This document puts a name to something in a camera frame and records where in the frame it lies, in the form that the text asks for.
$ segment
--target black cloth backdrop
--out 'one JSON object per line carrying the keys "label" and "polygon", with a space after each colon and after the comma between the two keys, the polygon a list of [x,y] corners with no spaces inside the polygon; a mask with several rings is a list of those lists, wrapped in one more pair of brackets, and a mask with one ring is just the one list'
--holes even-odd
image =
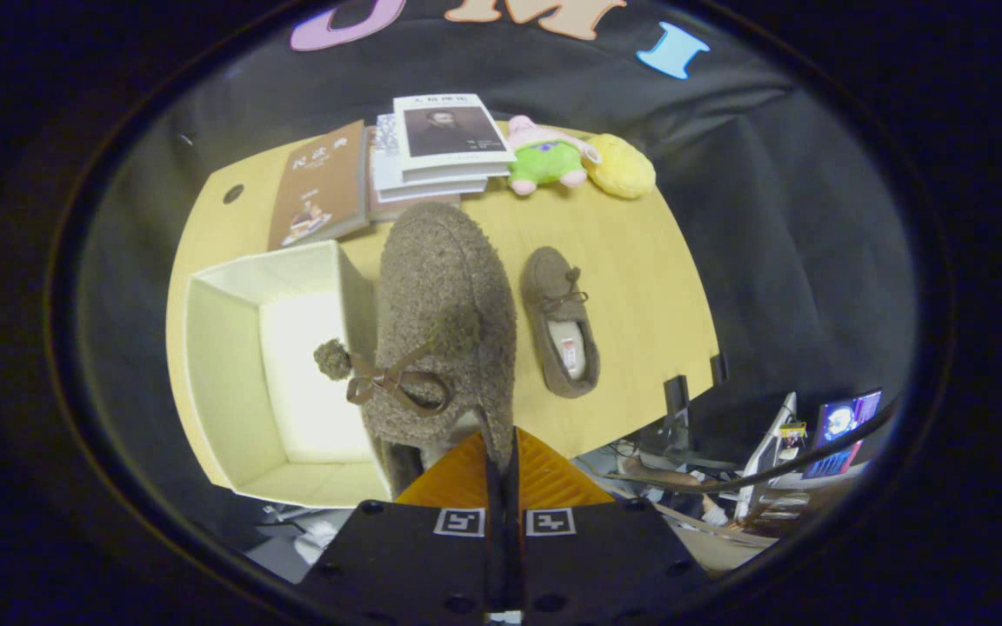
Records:
{"label": "black cloth backdrop", "polygon": [[[334,25],[365,19],[371,5],[347,3]],[[385,30],[322,51],[295,52],[291,29],[276,33],[164,110],[112,175],[76,264],[75,345],[96,419],[156,495],[238,550],[260,539],[261,504],[210,486],[195,463],[164,359],[172,258],[203,181],[284,142],[373,122],[396,95],[477,92],[498,118],[613,132],[653,160],[730,373],[693,404],[704,451],[742,456],[791,390],[812,412],[906,388],[919,276],[901,207],[811,88],[657,4],[610,10],[595,41],[508,16],[450,23],[452,5],[412,0]],[[685,82],[636,60],[659,40],[660,20],[710,47]]]}

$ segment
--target small brown slipper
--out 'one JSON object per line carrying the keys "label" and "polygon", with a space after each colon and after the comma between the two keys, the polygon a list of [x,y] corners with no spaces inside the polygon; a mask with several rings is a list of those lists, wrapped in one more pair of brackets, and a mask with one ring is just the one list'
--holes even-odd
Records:
{"label": "small brown slipper", "polygon": [[570,266],[553,247],[533,252],[521,274],[521,295],[544,382],[564,398],[589,393],[601,369],[590,319],[582,304],[589,296],[577,288],[577,278],[579,268]]}

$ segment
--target brown book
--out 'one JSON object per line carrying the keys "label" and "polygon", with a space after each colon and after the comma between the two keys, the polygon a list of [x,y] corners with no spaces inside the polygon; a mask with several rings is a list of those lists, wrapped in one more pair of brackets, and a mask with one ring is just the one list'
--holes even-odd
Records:
{"label": "brown book", "polygon": [[333,239],[369,224],[368,155],[361,119],[295,149],[278,187],[268,249]]}

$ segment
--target purple letter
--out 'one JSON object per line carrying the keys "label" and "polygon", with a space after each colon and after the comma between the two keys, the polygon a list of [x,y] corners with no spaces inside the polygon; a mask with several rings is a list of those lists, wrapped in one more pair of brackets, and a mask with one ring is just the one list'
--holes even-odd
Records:
{"label": "purple letter", "polygon": [[312,17],[306,23],[294,28],[292,36],[292,49],[298,52],[310,52],[312,50],[323,50],[332,46],[339,46],[340,43],[362,39],[363,36],[373,35],[374,32],[394,23],[405,8],[406,0],[377,0],[373,6],[373,12],[362,23],[352,25],[347,28],[331,28],[331,17],[335,16],[335,9],[321,15]]}

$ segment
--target brown fuzzy slipper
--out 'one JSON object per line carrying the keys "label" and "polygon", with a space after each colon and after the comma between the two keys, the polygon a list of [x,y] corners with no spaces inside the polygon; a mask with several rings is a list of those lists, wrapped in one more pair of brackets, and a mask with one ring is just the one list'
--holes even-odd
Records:
{"label": "brown fuzzy slipper", "polygon": [[379,306],[374,369],[387,374],[382,385],[389,389],[367,398],[366,429],[421,447],[445,440],[472,412],[490,459],[505,471],[516,312],[504,265],[478,224],[443,203],[407,209],[381,256]]}
{"label": "brown fuzzy slipper", "polygon": [[589,393],[601,370],[590,319],[582,304],[587,293],[577,288],[577,278],[579,269],[570,266],[559,250],[541,247],[524,265],[520,284],[544,382],[564,398]]}

